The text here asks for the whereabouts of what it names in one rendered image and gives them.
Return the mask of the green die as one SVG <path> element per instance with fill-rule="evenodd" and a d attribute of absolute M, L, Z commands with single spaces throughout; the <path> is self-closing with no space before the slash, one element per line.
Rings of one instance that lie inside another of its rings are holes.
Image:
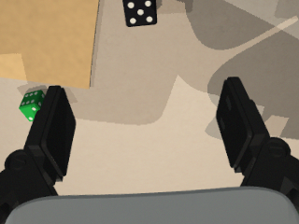
<path fill-rule="evenodd" d="M 36 111 L 40 110 L 44 97 L 45 94 L 42 90 L 24 94 L 19 110 L 29 121 L 33 121 Z"/>

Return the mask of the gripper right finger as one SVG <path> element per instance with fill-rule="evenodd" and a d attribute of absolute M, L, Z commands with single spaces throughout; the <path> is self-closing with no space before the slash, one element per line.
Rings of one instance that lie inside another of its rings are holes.
<path fill-rule="evenodd" d="M 244 176 L 240 186 L 281 192 L 299 211 L 299 160 L 284 140 L 270 136 L 239 77 L 224 80 L 216 120 L 230 166 Z"/>

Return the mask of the black die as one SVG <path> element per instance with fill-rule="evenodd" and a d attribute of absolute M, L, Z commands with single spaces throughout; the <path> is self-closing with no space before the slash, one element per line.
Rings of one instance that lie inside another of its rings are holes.
<path fill-rule="evenodd" d="M 122 0 L 126 26 L 144 26 L 157 23 L 156 0 Z"/>

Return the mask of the tan flat mat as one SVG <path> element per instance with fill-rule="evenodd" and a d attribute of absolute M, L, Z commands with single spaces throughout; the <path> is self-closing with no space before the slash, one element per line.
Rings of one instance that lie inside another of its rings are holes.
<path fill-rule="evenodd" d="M 0 77 L 89 89 L 99 0 L 0 0 Z"/>

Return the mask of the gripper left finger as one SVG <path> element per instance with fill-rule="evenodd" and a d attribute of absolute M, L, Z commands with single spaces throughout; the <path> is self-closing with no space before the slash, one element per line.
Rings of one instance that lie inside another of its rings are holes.
<path fill-rule="evenodd" d="M 49 86 L 24 148 L 10 153 L 0 172 L 0 224 L 22 203 L 58 195 L 54 185 L 66 176 L 75 129 L 64 88 Z"/>

